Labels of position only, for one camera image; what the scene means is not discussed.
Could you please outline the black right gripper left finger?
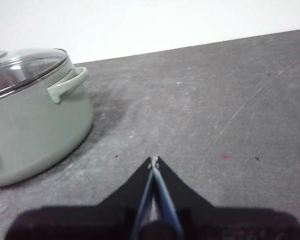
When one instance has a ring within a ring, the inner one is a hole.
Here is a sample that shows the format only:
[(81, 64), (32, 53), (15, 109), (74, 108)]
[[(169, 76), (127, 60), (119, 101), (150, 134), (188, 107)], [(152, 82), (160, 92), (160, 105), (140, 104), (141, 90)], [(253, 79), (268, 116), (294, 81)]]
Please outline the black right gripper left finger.
[(127, 240), (152, 170), (147, 158), (131, 177), (94, 205), (54, 205), (27, 210), (11, 224), (13, 240)]

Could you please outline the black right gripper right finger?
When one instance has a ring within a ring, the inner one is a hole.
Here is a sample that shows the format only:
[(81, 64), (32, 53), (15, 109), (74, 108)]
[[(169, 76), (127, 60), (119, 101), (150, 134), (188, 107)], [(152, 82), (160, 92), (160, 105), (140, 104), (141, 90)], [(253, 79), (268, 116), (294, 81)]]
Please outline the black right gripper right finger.
[(300, 223), (270, 208), (214, 206), (159, 157), (155, 177), (186, 240), (300, 240)]

